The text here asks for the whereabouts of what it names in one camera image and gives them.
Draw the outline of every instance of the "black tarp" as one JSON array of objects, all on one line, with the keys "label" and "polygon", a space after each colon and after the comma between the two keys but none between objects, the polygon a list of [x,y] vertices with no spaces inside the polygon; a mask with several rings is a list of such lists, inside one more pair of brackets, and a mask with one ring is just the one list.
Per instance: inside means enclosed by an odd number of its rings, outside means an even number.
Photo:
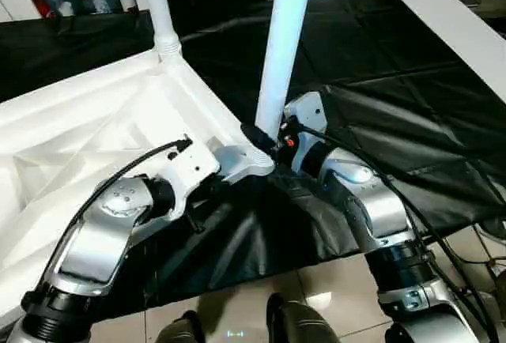
[{"label": "black tarp", "polygon": [[[271,3],[183,36],[183,54],[252,123]],[[146,14],[0,24],[9,99],[152,46]],[[322,95],[328,132],[374,156],[443,234],[504,217],[506,106],[399,0],[310,0],[289,98]],[[280,167],[135,247],[101,318],[352,254],[343,215]]]}]

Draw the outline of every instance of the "silver robot arm segment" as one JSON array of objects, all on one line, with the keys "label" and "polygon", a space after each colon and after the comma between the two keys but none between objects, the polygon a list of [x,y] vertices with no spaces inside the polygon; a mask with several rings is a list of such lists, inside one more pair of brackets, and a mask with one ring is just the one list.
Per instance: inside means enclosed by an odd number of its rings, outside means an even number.
[{"label": "silver robot arm segment", "polygon": [[[287,121],[324,132],[321,98],[310,92],[285,107]],[[360,157],[331,147],[318,137],[289,127],[283,140],[296,140],[295,172],[315,178],[329,200],[342,210],[378,286],[378,301],[395,324],[388,343],[478,343],[454,295],[432,270],[416,239],[406,207],[397,194]]]},{"label": "silver robot arm segment", "polygon": [[59,244],[9,343],[87,341],[103,296],[132,245],[133,230],[173,208],[162,178],[121,178],[83,213]]}]

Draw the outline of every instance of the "person's foot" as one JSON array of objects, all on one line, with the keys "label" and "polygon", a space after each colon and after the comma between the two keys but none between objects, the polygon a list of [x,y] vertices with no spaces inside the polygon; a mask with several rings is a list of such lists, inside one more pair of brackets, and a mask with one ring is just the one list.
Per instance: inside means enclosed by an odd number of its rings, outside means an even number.
[{"label": "person's foot", "polygon": [[204,330],[202,328],[202,324],[200,323],[200,319],[198,318],[198,314],[193,310],[189,310],[186,311],[181,318],[190,321],[195,340],[198,343],[206,343],[206,335],[204,334]]}]

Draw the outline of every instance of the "white tube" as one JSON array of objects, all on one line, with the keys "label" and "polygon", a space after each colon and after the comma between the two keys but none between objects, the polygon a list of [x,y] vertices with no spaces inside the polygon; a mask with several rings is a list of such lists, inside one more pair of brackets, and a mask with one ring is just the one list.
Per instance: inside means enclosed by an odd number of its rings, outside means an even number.
[{"label": "white tube", "polygon": [[274,0],[255,124],[274,140],[285,106],[308,0]]},{"label": "white tube", "polygon": [[163,61],[181,52],[181,42],[174,31],[167,0],[148,0],[155,31],[155,48]]}]

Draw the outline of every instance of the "floor tile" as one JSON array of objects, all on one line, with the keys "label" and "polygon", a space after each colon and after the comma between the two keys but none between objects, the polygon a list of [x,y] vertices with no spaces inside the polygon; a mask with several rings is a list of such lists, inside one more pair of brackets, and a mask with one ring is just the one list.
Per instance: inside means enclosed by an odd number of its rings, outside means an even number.
[{"label": "floor tile", "polygon": [[355,334],[341,337],[341,343],[384,343],[385,331],[388,330],[391,323],[384,323]]},{"label": "floor tile", "polygon": [[90,343],[145,343],[144,312],[108,319],[92,327]]},{"label": "floor tile", "polygon": [[378,305],[376,283],[363,255],[304,268],[299,275],[308,305],[338,336],[390,320]]},{"label": "floor tile", "polygon": [[[489,260],[485,248],[481,245],[476,232],[472,227],[464,228],[446,238],[451,249],[460,257],[466,260],[476,262],[486,262]],[[458,285],[464,286],[462,278],[458,275],[455,267],[451,264],[450,259],[444,254],[439,244],[433,243],[429,246],[441,269]],[[490,277],[489,271],[485,264],[467,264],[461,262],[461,266],[469,276],[474,286],[478,290],[488,292],[494,288],[493,279]]]},{"label": "floor tile", "polygon": [[304,298],[296,272],[292,272],[171,303],[146,312],[148,342],[155,341],[161,329],[187,310],[197,311],[208,343],[267,341],[265,313],[273,292],[291,300]]}]

